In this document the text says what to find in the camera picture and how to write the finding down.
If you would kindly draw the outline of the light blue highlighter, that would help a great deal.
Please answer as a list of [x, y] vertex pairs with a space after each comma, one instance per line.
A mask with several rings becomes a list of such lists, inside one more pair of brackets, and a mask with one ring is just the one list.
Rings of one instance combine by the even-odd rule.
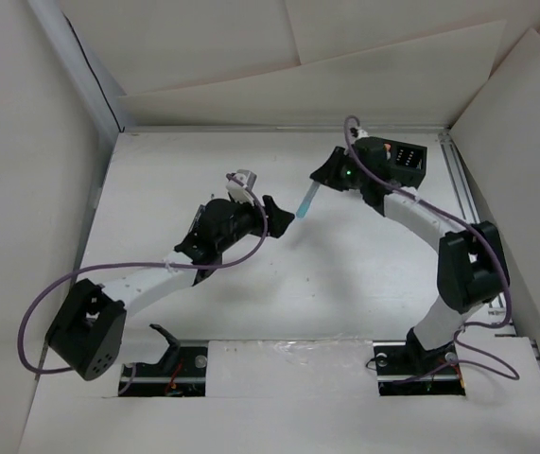
[[296, 218], [302, 219], [305, 217], [320, 186], [321, 185], [315, 181], [311, 183], [295, 213]]

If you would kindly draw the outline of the orange highlighter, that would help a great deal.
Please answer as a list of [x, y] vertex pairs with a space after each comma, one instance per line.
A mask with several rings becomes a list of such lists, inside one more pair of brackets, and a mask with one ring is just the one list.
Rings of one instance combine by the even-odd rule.
[[387, 160], [390, 160], [390, 159], [391, 159], [391, 155], [392, 155], [392, 154], [391, 154], [391, 145], [385, 143], [385, 144], [384, 144], [384, 149], [385, 149], [386, 159], [387, 159]]

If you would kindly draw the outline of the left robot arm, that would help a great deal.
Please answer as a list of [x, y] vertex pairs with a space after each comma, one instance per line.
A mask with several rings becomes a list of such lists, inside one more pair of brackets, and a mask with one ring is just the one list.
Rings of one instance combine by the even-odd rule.
[[153, 343], [143, 355], [122, 353], [128, 318], [227, 268], [224, 253], [243, 237], [279, 238], [294, 219], [268, 195], [233, 192], [208, 201], [163, 263], [139, 265], [134, 273], [105, 284], [76, 282], [46, 333], [49, 347], [86, 381], [99, 378], [116, 362], [143, 362], [157, 375], [171, 373], [179, 343], [159, 324], [151, 329], [165, 342]]

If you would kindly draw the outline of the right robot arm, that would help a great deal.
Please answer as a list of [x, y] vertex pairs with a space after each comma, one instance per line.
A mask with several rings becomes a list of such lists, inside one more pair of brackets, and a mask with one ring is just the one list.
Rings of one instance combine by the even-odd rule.
[[379, 215], [409, 229], [438, 255], [438, 297], [410, 330], [404, 349], [404, 361], [417, 373], [434, 366], [438, 350], [510, 282], [496, 226], [462, 226], [426, 208], [417, 196], [426, 174], [427, 148], [370, 136], [357, 138], [351, 150], [334, 148], [310, 175], [339, 192], [357, 191]]

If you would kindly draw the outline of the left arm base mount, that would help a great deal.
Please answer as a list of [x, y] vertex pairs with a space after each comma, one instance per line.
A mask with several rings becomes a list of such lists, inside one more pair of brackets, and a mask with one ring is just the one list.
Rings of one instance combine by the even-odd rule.
[[128, 332], [120, 351], [120, 397], [204, 397], [209, 343], [180, 341], [152, 323]]

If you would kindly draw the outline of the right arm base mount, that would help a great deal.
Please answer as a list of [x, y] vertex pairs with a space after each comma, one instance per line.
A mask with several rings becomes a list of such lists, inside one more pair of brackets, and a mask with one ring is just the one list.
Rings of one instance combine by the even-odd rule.
[[452, 340], [426, 351], [410, 330], [405, 340], [374, 341], [365, 367], [376, 373], [381, 396], [465, 396], [457, 359]]

